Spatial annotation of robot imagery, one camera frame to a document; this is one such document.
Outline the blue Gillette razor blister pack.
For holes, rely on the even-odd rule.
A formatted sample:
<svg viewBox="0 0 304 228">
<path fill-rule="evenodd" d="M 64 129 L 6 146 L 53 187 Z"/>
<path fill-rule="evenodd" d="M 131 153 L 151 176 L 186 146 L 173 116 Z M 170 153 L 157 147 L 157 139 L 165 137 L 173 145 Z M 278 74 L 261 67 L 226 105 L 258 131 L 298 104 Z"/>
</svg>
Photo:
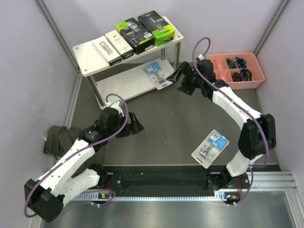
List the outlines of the blue Gillette razor blister pack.
<svg viewBox="0 0 304 228">
<path fill-rule="evenodd" d="M 173 84 L 173 82 L 166 80 L 167 76 L 165 72 L 156 61 L 146 64 L 143 70 L 157 90 L 164 89 Z"/>
</svg>

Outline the black green Gillette razor box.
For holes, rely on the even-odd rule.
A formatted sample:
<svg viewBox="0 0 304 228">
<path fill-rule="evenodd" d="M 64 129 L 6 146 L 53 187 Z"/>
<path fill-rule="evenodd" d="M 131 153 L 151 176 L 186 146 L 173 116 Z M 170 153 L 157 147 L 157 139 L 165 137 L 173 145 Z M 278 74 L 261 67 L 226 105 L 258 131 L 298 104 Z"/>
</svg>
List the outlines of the black green Gillette razor box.
<svg viewBox="0 0 304 228">
<path fill-rule="evenodd" d="M 152 33 L 155 46 L 161 46 L 175 39 L 173 26 L 154 10 L 138 16 L 138 21 Z"/>
</svg>

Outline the black green exfoliating razor box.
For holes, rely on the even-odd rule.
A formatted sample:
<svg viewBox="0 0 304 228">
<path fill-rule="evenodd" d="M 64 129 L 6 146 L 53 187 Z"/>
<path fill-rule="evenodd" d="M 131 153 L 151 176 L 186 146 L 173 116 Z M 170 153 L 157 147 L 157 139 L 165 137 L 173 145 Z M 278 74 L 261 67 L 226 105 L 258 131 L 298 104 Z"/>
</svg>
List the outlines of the black green exfoliating razor box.
<svg viewBox="0 0 304 228">
<path fill-rule="evenodd" d="M 117 31 L 133 48 L 135 54 L 140 54 L 154 47 L 152 33 L 135 18 L 130 18 L 116 24 Z"/>
</svg>

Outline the white H razor box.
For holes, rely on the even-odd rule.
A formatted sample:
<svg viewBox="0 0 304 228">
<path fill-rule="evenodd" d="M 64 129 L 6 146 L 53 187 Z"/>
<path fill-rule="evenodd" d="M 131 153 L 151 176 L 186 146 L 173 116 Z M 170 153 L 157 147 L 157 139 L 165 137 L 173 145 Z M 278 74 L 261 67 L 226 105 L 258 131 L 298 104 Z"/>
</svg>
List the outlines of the white H razor box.
<svg viewBox="0 0 304 228">
<path fill-rule="evenodd" d="M 129 43 L 120 35 L 117 30 L 113 30 L 105 34 L 107 40 L 111 43 L 111 45 L 115 48 L 115 50 L 119 53 L 122 59 L 127 59 L 134 55 L 133 48 L 129 45 Z"/>
</svg>

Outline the white Harry's razor box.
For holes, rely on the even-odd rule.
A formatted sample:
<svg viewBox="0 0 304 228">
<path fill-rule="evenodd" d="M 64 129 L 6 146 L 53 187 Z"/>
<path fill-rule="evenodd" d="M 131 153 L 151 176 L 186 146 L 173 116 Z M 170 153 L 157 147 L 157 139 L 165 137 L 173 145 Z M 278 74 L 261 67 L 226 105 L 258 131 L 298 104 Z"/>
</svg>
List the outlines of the white Harry's razor box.
<svg viewBox="0 0 304 228">
<path fill-rule="evenodd" d="M 93 44 L 96 46 L 97 50 L 110 66 L 113 66 L 122 61 L 122 57 L 110 44 L 105 36 L 101 36 L 93 40 Z"/>
</svg>

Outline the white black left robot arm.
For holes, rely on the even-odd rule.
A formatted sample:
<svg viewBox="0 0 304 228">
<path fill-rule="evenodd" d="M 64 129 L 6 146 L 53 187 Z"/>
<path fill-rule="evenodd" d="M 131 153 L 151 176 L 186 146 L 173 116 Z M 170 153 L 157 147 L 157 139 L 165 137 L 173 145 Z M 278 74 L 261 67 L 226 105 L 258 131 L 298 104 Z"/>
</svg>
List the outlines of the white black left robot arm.
<svg viewBox="0 0 304 228">
<path fill-rule="evenodd" d="M 78 168 L 112 138 L 124 138 L 140 133 L 140 124 L 134 112 L 125 115 L 119 107 L 104 109 L 92 126 L 85 128 L 66 154 L 48 172 L 24 185 L 26 217 L 31 209 L 45 222 L 54 221 L 68 202 L 89 188 L 103 188 L 108 177 L 102 168 L 87 168 L 73 175 Z"/>
</svg>

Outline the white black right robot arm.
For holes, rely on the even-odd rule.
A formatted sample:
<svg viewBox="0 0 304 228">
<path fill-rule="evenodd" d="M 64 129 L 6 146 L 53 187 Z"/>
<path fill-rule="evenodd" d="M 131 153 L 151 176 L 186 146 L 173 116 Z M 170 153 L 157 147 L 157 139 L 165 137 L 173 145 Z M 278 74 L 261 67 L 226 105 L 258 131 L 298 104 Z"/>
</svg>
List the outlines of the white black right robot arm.
<svg viewBox="0 0 304 228">
<path fill-rule="evenodd" d="M 222 79 L 217 79 L 213 63 L 208 59 L 197 60 L 194 66 L 183 62 L 180 67 L 166 79 L 177 82 L 184 76 L 178 90 L 192 95 L 200 89 L 202 95 L 221 107 L 240 127 L 238 152 L 226 165 L 222 175 L 222 183 L 233 188 L 257 159 L 266 156 L 276 147 L 276 125 L 271 114 L 262 114 L 240 99 Z"/>
</svg>

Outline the white two-tier shelf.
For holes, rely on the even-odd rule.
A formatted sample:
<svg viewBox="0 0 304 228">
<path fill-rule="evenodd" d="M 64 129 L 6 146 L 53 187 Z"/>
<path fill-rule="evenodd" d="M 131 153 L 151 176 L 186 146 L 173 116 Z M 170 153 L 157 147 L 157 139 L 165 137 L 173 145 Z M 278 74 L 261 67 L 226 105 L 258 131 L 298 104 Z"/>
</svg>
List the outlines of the white two-tier shelf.
<svg viewBox="0 0 304 228">
<path fill-rule="evenodd" d="M 166 17 L 163 18 L 170 25 L 172 25 Z M 116 97 L 107 98 L 107 95 L 111 93 L 118 94 L 124 100 L 128 100 L 130 98 L 134 98 L 138 95 L 156 89 L 152 81 L 148 78 L 143 70 L 143 67 L 146 64 L 156 61 L 162 67 L 167 77 L 177 69 L 183 35 L 175 28 L 174 25 L 172 26 L 175 29 L 174 40 L 161 46 L 154 45 L 153 48 L 138 55 L 134 52 L 133 56 L 127 59 L 122 59 L 121 62 L 113 66 L 126 63 L 130 60 L 142 58 L 143 56 L 157 50 L 161 50 L 160 58 L 134 67 L 115 76 L 111 76 L 99 82 L 95 82 L 93 75 L 113 66 L 110 66 L 102 57 L 96 46 L 93 44 L 93 40 L 74 46 L 73 51 L 81 69 L 82 75 L 89 80 L 91 87 L 95 92 L 95 96 L 100 104 L 100 107 L 104 107 L 107 102 L 113 103 L 117 100 Z"/>
</svg>

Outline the pink divided organizer bin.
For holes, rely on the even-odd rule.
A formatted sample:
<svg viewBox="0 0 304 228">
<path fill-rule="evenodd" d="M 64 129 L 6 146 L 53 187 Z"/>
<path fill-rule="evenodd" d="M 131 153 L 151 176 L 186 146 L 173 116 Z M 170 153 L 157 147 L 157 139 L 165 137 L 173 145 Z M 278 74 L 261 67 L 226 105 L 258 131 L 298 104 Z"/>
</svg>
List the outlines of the pink divided organizer bin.
<svg viewBox="0 0 304 228">
<path fill-rule="evenodd" d="M 265 77 L 253 53 L 208 55 L 216 79 L 224 80 L 231 89 L 256 89 Z"/>
</svg>

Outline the blue tilted razor blister pack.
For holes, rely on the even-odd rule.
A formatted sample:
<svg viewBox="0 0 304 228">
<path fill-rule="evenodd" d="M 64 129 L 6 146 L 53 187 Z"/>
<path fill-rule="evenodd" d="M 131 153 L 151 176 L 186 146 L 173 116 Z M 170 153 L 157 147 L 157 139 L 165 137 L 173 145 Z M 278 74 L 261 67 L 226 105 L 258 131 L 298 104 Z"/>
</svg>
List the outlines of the blue tilted razor blister pack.
<svg viewBox="0 0 304 228">
<path fill-rule="evenodd" d="M 213 130 L 191 154 L 202 167 L 208 169 L 221 152 L 229 145 L 229 140 Z"/>
</svg>

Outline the dark green cloth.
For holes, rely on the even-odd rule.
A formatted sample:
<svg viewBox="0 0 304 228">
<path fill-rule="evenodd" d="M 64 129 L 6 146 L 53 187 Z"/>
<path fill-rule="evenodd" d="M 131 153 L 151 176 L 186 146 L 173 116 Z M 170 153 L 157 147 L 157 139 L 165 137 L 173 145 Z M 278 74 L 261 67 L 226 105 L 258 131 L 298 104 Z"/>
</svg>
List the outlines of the dark green cloth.
<svg viewBox="0 0 304 228">
<path fill-rule="evenodd" d="M 67 128 L 66 126 L 51 126 L 47 132 L 43 153 L 55 157 L 63 157 L 80 136 L 79 128 Z"/>
</svg>

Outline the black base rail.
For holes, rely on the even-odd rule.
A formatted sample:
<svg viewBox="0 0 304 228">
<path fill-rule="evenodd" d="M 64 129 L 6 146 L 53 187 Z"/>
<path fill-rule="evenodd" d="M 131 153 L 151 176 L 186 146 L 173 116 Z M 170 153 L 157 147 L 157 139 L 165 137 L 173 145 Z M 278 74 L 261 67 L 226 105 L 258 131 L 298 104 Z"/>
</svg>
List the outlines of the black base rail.
<svg viewBox="0 0 304 228">
<path fill-rule="evenodd" d="M 247 174 L 229 177 L 224 166 L 205 169 L 200 165 L 100 165 L 91 168 L 100 175 L 98 187 L 117 185 L 120 189 L 129 186 L 187 186 L 202 190 L 222 188 L 246 188 Z"/>
</svg>

